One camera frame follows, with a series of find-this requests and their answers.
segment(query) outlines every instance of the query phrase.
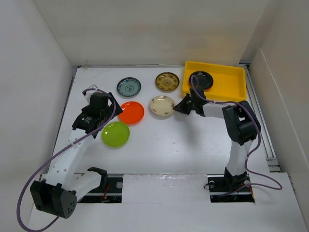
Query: plate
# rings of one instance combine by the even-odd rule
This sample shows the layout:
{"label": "plate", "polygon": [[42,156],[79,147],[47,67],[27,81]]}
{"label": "plate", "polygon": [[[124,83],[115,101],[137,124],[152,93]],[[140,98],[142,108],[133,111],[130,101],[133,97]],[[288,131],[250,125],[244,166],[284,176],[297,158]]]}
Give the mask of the plate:
{"label": "plate", "polygon": [[136,101],[122,104],[121,109],[123,112],[118,117],[126,124],[136,124],[144,117],[144,107]]}
{"label": "plate", "polygon": [[102,140],[112,147],[119,147],[125,144],[130,136],[129,127],[123,122],[112,122],[103,128]]}
{"label": "plate", "polygon": [[117,84],[117,91],[124,97],[133,97],[140,92],[141,83],[134,77],[127,77],[122,79]]}
{"label": "plate", "polygon": [[149,107],[159,116],[169,116],[174,113],[175,101],[168,96],[156,96],[150,100]]}
{"label": "plate", "polygon": [[193,79],[193,85],[196,87],[201,87],[203,90],[210,89],[213,86],[213,78],[208,72],[197,71],[190,75],[189,84],[191,85],[191,78],[195,75],[197,80]]}
{"label": "plate", "polygon": [[173,91],[179,85],[179,78],[171,72],[163,72],[155,79],[155,84],[163,91]]}

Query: beige wall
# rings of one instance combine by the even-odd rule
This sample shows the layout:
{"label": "beige wall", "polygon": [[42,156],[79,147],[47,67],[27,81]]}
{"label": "beige wall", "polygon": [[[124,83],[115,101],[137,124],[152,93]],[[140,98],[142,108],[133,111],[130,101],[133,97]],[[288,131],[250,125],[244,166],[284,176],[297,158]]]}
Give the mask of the beige wall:
{"label": "beige wall", "polygon": [[[0,231],[21,232],[20,191],[51,155],[72,67],[32,0],[0,1]],[[23,200],[27,224],[33,206]]]}
{"label": "beige wall", "polygon": [[[34,0],[72,64],[238,64],[276,0]],[[252,49],[246,54],[252,56]]]}
{"label": "beige wall", "polygon": [[309,1],[286,0],[250,71],[283,171],[309,225]]}

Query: red wire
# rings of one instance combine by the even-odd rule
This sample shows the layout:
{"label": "red wire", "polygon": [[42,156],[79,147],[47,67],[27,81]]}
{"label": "red wire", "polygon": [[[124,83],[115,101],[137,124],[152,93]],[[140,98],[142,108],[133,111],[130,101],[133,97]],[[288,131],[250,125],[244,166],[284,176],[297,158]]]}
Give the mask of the red wire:
{"label": "red wire", "polygon": [[111,184],[108,184],[107,187],[106,187],[106,190],[105,190],[105,192],[104,192],[104,194],[101,198],[101,202],[105,199],[105,195],[106,195],[107,191],[110,189],[110,187],[111,187]]}

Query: white plate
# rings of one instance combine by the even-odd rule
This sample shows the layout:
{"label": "white plate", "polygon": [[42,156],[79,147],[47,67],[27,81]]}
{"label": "white plate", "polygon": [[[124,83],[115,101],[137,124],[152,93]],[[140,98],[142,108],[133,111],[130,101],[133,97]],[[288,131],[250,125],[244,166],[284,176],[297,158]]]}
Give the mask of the white plate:
{"label": "white plate", "polygon": [[152,112],[159,116],[169,116],[174,113],[174,100],[168,96],[156,96],[150,100],[149,107]]}

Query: yellow bin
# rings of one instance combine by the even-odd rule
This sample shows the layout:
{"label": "yellow bin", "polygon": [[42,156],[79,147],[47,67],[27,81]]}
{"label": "yellow bin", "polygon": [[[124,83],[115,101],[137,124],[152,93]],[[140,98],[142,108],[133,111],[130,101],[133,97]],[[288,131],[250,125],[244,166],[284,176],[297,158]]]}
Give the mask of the yellow bin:
{"label": "yellow bin", "polygon": [[204,91],[207,99],[240,102],[247,99],[245,69],[240,67],[209,64],[195,61],[185,63],[183,93],[190,93],[189,77],[196,71],[209,73],[213,86]]}

